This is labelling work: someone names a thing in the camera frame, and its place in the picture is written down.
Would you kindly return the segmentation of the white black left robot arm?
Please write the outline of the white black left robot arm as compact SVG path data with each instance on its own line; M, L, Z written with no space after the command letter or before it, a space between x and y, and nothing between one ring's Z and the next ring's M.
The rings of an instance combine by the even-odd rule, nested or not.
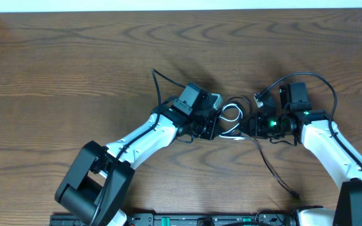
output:
M134 173L144 161L176 138L212 139L215 105L161 104L139 128L113 143L85 144L55 193L55 201L86 225L124 225L121 210Z

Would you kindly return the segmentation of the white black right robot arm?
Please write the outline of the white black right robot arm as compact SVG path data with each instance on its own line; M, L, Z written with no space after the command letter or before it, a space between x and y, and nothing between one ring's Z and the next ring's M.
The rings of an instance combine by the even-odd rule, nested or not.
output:
M323 165L339 190L335 210L311 207L297 211L297 225L362 225L362 155L323 110L264 116L254 114L241 131L263 139L292 135Z

